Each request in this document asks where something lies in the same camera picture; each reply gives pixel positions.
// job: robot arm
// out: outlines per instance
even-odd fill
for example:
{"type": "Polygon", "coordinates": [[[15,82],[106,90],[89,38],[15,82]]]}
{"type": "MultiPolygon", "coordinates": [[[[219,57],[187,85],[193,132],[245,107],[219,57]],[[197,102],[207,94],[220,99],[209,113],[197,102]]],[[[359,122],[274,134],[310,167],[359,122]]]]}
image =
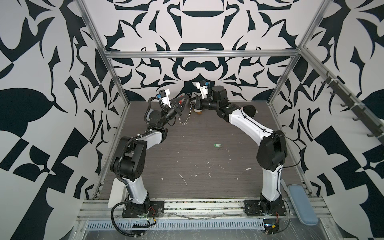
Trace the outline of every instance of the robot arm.
{"type": "Polygon", "coordinates": [[[259,150],[256,159],[263,168],[263,188],[260,194],[259,210],[245,209],[249,215],[255,212],[272,213],[279,205],[283,204],[280,195],[280,171],[287,156],[284,133],[280,130],[273,131],[248,116],[243,108],[228,102],[227,91],[223,86],[212,89],[201,88],[207,86],[204,80],[197,83],[201,96],[195,98],[194,108],[197,110],[215,110],[217,115],[225,121],[235,125],[250,136],[259,150]]]}
{"type": "MultiPolygon", "coordinates": [[[[215,110],[220,118],[240,128],[259,145],[256,159],[263,168],[261,201],[258,209],[245,209],[245,213],[249,216],[274,213],[275,209],[283,204],[280,195],[280,171],[287,156],[284,133],[261,125],[246,114],[247,111],[244,111],[246,108],[243,109],[228,102],[227,91],[223,86],[209,89],[207,85],[205,81],[197,83],[202,95],[194,98],[194,108],[215,110]]],[[[149,194],[141,179],[146,150],[165,140],[168,131],[164,128],[165,124],[176,114],[181,115],[182,111],[189,108],[191,104],[187,95],[169,100],[167,91],[161,91],[156,98],[159,100],[162,110],[153,110],[148,116],[151,106],[149,101],[144,117],[148,123],[146,133],[135,138],[123,137],[111,163],[111,171],[116,173],[117,178],[121,178],[121,182],[115,179],[108,206],[124,201],[128,193],[132,200],[131,205],[133,209],[136,209],[138,215],[145,213],[149,207],[149,194]],[[118,193],[117,197],[113,197],[113,192],[118,193]]]]}

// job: floor debris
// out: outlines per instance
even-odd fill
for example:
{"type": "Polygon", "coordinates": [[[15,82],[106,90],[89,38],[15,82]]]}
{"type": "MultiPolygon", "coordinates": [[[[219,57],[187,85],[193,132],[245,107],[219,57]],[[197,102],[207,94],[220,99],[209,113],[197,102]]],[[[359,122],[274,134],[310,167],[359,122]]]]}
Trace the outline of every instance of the floor debris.
{"type": "Polygon", "coordinates": [[[188,186],[187,182],[185,181],[185,179],[183,178],[183,176],[180,175],[180,177],[184,180],[185,184],[188,186]]]}

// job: blue pad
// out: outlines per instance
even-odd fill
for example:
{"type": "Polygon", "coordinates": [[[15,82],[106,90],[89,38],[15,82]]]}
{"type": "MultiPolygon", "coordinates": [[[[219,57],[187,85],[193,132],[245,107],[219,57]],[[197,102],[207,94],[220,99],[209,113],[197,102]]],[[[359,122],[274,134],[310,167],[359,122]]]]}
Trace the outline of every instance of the blue pad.
{"type": "Polygon", "coordinates": [[[288,186],[288,191],[293,208],[295,209],[300,222],[308,226],[316,225],[319,220],[314,213],[313,207],[305,194],[303,187],[297,184],[292,184],[288,186]]]}

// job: wood grain surface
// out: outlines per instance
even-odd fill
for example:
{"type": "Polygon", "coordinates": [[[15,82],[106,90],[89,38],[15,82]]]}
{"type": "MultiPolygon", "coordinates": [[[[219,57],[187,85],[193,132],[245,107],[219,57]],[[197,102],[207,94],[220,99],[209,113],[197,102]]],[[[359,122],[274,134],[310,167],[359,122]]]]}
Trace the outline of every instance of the wood grain surface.
{"type": "MultiPolygon", "coordinates": [[[[266,127],[277,129],[266,102],[252,104],[258,113],[254,119],[266,127]]],[[[148,103],[132,102],[121,136],[136,136],[146,130],[144,113],[148,103]]],[[[152,103],[159,109],[158,103],[152,103]]],[[[142,174],[152,199],[259,197],[263,185],[262,168],[256,160],[258,146],[244,132],[219,118],[215,111],[191,112],[186,125],[176,121],[166,125],[166,140],[147,150],[142,174]],[[215,143],[222,148],[214,147],[215,143]]],[[[292,165],[288,157],[285,166],[292,165]]],[[[287,184],[301,184],[294,167],[283,169],[287,184]]],[[[114,173],[106,175],[100,199],[108,199],[114,173]]]]}

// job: patterned backdrop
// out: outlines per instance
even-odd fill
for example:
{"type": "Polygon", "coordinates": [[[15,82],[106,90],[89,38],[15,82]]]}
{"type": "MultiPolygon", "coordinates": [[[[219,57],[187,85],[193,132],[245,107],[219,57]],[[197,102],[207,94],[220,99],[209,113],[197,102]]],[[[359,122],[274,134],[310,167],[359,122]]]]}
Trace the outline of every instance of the patterned backdrop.
{"type": "MultiPolygon", "coordinates": [[[[295,49],[321,0],[85,0],[109,51],[295,49]]],[[[127,96],[147,100],[222,85],[230,100],[267,100],[289,57],[114,59],[127,96]]]]}
{"type": "Polygon", "coordinates": [[[267,100],[282,75],[289,57],[249,58],[135,58],[114,59],[128,99],[144,101],[161,89],[171,97],[200,95],[196,83],[226,88],[229,100],[267,100]]]}
{"type": "Polygon", "coordinates": [[[0,19],[1,239],[68,237],[124,103],[72,0],[1,1],[0,19]]]}
{"type": "MultiPolygon", "coordinates": [[[[384,3],[335,0],[309,43],[331,72],[384,119],[384,3]]],[[[301,167],[349,237],[384,237],[384,146],[330,94],[301,58],[273,105],[287,136],[304,155],[301,167]]],[[[292,144],[297,159],[300,153],[292,144]]]]}

